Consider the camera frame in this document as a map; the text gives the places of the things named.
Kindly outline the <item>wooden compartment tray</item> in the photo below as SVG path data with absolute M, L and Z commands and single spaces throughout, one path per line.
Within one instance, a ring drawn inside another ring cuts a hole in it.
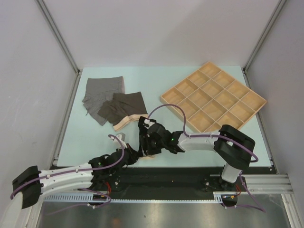
M 212 62 L 181 80 L 160 96 L 180 120 L 197 133 L 228 124 L 241 129 L 266 100 Z

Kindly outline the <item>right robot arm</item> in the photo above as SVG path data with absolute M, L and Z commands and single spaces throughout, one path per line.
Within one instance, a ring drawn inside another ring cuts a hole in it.
M 218 191 L 236 190 L 242 171 L 258 161 L 253 154 L 255 141 L 228 124 L 209 133 L 170 132 L 149 119 L 144 119 L 138 127 L 140 149 L 146 156 L 159 154 L 163 149 L 173 154 L 194 150 L 216 152 L 226 162 L 218 181 L 212 184 Z

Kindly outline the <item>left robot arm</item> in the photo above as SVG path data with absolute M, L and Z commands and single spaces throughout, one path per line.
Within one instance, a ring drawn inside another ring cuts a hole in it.
M 66 190 L 99 190 L 124 166 L 135 164 L 142 153 L 130 147 L 117 149 L 91 159 L 82 165 L 56 170 L 38 170 L 31 166 L 12 181 L 11 199 L 22 193 L 22 208 L 35 205 L 39 199 Z

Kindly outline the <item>grey striped underwear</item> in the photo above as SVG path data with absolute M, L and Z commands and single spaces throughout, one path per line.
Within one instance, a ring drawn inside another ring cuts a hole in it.
M 98 115 L 105 101 L 111 101 L 114 93 L 124 93 L 124 78 L 88 78 L 85 96 L 82 100 L 87 113 L 103 126 L 107 120 Z

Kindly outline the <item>black underwear beige waistband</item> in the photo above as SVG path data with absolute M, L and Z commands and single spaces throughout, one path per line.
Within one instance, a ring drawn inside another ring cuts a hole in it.
M 139 149 L 138 155 L 140 158 L 153 157 L 161 152 L 155 145 L 152 144 L 152 140 L 148 137 L 148 129 L 145 126 L 146 117 L 141 116 L 138 121 L 139 127 Z

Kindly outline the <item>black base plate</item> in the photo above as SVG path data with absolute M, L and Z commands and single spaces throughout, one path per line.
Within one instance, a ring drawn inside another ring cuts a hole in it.
M 238 178 L 237 189 L 215 190 L 222 168 L 123 168 L 98 190 L 108 191 L 115 200 L 210 200 L 215 192 L 238 195 L 245 192 Z

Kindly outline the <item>brown underwear beige waistband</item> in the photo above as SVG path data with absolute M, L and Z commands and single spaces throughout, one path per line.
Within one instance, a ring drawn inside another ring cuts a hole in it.
M 112 100 L 105 101 L 97 114 L 111 123 L 115 131 L 130 122 L 139 121 L 140 117 L 148 117 L 141 92 L 114 93 Z

